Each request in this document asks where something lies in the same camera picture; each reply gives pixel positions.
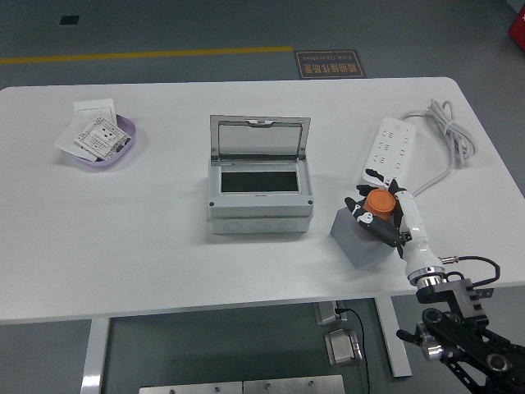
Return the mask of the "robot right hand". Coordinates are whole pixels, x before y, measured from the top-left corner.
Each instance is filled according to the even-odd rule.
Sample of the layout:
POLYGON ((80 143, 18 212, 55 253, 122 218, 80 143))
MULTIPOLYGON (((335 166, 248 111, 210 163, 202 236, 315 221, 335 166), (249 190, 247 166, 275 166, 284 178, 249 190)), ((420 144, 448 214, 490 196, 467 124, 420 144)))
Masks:
POLYGON ((413 195, 399 186, 396 179, 386 187, 358 185, 363 199, 345 198, 345 204, 357 224, 366 232, 398 250, 406 263, 409 283, 417 288, 445 282, 445 268, 441 259, 430 249, 427 231, 413 195), (372 208, 368 202, 376 191, 385 192, 394 199, 393 208, 372 208))

